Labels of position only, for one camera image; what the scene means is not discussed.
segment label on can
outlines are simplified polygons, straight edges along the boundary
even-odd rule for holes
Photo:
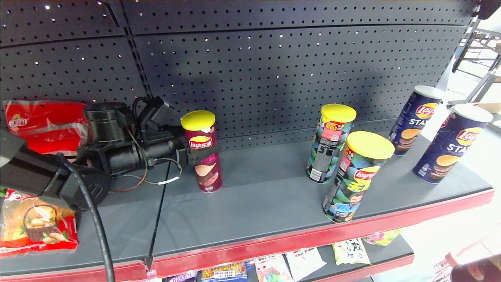
[[[390,141],[395,146],[394,155],[403,156],[407,153],[428,120],[435,113],[440,100],[412,92],[390,131]]]
[[[312,181],[323,184],[331,179],[351,124],[351,122],[323,122],[320,117],[306,169],[306,174]]]
[[[217,134],[214,126],[201,131],[185,130],[190,149],[203,149],[217,144]],[[203,192],[211,193],[222,185],[219,153],[210,155],[195,165],[198,185]]]
[[[478,122],[451,113],[412,169],[421,180],[438,184],[475,141],[487,122]]]
[[[339,161],[334,184],[328,190],[323,203],[327,218],[334,222],[350,221],[372,178],[385,162],[386,160],[364,157],[346,146]]]

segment pegboard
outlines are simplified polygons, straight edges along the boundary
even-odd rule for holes
[[[133,34],[312,26],[468,25],[477,1],[127,1]]]
[[[135,36],[153,95],[217,115],[220,137],[314,127],[326,103],[396,117],[435,85],[466,27],[343,26]]]
[[[2,48],[0,72],[2,100],[132,104],[145,95],[125,37]]]
[[[0,46],[124,35],[113,21],[121,13],[106,7],[97,1],[1,1]]]
[[[389,131],[395,124],[396,118],[374,120],[367,122],[353,123],[351,132],[358,130],[365,131]],[[262,133],[248,136],[228,137],[218,140],[221,150],[238,150],[259,146],[276,145],[299,141],[313,140],[316,128],[296,129],[280,131],[274,133]]]

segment white snack packet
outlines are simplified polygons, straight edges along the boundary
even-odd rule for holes
[[[322,260],[317,248],[300,249],[285,254],[295,282],[319,270],[327,263]]]
[[[276,281],[276,282],[293,282],[291,273],[287,268],[284,256],[274,254],[265,257],[256,258],[256,273],[258,274],[259,282]]]

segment lay's stax can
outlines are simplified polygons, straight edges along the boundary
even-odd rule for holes
[[[190,149],[202,149],[217,145],[214,127],[216,116],[210,111],[198,110],[187,113],[181,119]],[[200,190],[206,193],[217,191],[222,185],[219,153],[210,155],[195,165]]]
[[[351,122],[357,112],[341,104],[327,104],[320,110],[322,116],[313,139],[306,174],[313,182],[327,183],[339,160]]]
[[[350,133],[334,184],[323,203],[327,218],[334,222],[350,221],[372,178],[394,151],[393,144],[383,136],[366,131]]]
[[[405,103],[397,122],[390,131],[395,155],[403,156],[410,149],[444,96],[440,89],[417,85]]]
[[[413,173],[425,182],[438,184],[492,119],[492,114],[482,108],[454,106]]]

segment robotic arm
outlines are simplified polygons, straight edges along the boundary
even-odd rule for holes
[[[0,129],[0,185],[39,197],[47,203],[76,211],[89,209],[75,175],[58,155],[28,149],[24,139]],[[108,194],[111,177],[95,168],[74,166],[82,175],[96,204]]]
[[[82,176],[96,204],[101,203],[112,187],[112,179],[124,173],[154,167],[176,160],[182,168],[194,165],[219,151],[219,146],[189,150],[180,137],[180,126],[167,126],[173,111],[160,97],[145,98],[146,107],[137,117],[124,103],[96,103],[84,108],[92,140],[78,148],[73,167]],[[155,130],[149,124],[155,124]],[[129,134],[137,124],[139,142]],[[42,155],[30,150],[26,142],[0,129],[0,185],[60,207],[76,211],[89,209],[79,183],[63,156]]]

